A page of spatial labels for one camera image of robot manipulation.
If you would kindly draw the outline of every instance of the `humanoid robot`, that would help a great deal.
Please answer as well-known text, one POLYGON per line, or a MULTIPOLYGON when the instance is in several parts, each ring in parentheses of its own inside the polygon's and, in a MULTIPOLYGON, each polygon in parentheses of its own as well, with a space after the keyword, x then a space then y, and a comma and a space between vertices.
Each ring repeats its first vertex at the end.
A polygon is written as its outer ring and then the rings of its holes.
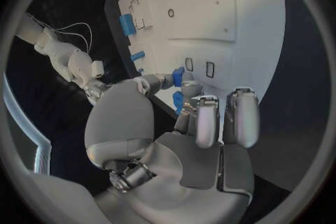
MULTIPOLYGON (((94 106, 85 146, 91 162, 109 171, 113 195, 150 223, 236 223, 253 198, 247 148, 259 135, 258 99, 248 87, 228 96, 223 139, 219 100, 204 95, 192 74, 149 74, 106 85, 102 63, 25 15, 17 34, 50 58, 53 68, 82 88, 94 106), (181 87, 174 130, 154 140, 148 97, 181 87)), ((102 208, 108 214, 109 206, 102 208)))

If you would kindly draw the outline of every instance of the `blue object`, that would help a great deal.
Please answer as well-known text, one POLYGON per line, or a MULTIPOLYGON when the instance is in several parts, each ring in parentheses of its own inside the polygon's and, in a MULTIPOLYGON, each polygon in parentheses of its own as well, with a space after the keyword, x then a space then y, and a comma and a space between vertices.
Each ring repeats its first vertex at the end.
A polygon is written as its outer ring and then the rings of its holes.
POLYGON ((131 14, 121 15, 119 17, 119 21, 122 25, 125 36, 134 35, 136 33, 136 28, 134 27, 131 14))
POLYGON ((173 71, 172 78, 174 79, 175 87, 181 87, 183 73, 184 73, 184 67, 180 67, 179 69, 175 69, 173 71))
POLYGON ((130 59, 132 60, 132 62, 134 62, 135 60, 141 59, 143 57, 144 57, 144 51, 142 50, 141 52, 131 55, 130 59))
POLYGON ((181 113, 183 107, 183 94, 180 91, 174 92, 172 95, 172 100, 174 105, 176 106, 175 114, 179 115, 181 113))

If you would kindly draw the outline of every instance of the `dark floor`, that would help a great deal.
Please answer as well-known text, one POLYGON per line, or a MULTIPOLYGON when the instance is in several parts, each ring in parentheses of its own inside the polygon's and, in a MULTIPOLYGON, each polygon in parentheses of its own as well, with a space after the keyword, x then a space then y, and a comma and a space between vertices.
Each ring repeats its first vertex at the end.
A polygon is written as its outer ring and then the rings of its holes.
MULTIPOLYGON (((104 0, 35 0, 29 12, 54 27, 88 22, 94 34, 91 56, 94 60, 103 60, 108 71, 103 80, 114 83, 128 77, 129 73, 124 68, 104 14, 104 0)), ((291 14, 286 14, 287 21, 291 14)), ((301 15, 298 14, 297 19, 303 25, 309 25, 311 22, 305 21, 305 13, 301 15)), ((62 38, 84 49, 80 39, 68 36, 62 38)), ((260 107, 265 132, 307 128, 307 123, 316 120, 323 128, 328 114, 328 68, 324 63, 324 50, 318 45, 320 41, 312 40, 309 33, 289 38, 291 43, 288 48, 293 49, 292 53, 286 53, 285 57, 283 51, 276 79, 260 107)), ((106 173, 96 169, 85 152, 83 134, 91 105, 84 94, 75 85, 64 82, 52 70, 47 58, 19 39, 14 41, 7 75, 23 109, 52 142, 51 174, 78 182, 93 195, 105 190, 109 185, 106 173)), ((155 106, 155 113, 157 134, 171 129, 174 120, 158 106, 155 106)), ((242 223, 254 223, 289 194, 258 176, 255 177, 255 188, 255 199, 242 223)))

